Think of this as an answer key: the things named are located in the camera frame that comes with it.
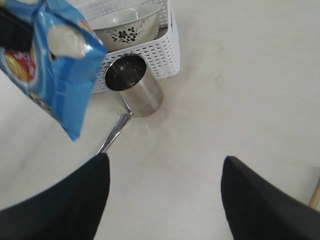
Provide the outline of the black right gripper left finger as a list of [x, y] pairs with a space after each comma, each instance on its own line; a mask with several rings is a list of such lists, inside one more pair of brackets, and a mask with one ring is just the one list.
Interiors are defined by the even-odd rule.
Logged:
[[0, 211], [2, 240], [92, 240], [110, 191], [110, 160], [99, 153], [45, 191]]

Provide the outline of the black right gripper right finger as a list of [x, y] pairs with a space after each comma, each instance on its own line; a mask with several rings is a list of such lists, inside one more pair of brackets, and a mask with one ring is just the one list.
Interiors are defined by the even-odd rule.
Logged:
[[220, 192], [235, 240], [318, 240], [319, 211], [284, 193], [235, 156], [223, 162]]

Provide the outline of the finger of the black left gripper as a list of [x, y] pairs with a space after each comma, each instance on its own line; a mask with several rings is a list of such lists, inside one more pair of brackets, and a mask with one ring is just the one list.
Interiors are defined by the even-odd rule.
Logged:
[[6, 8], [0, 8], [0, 47], [28, 52], [32, 47], [34, 29]]

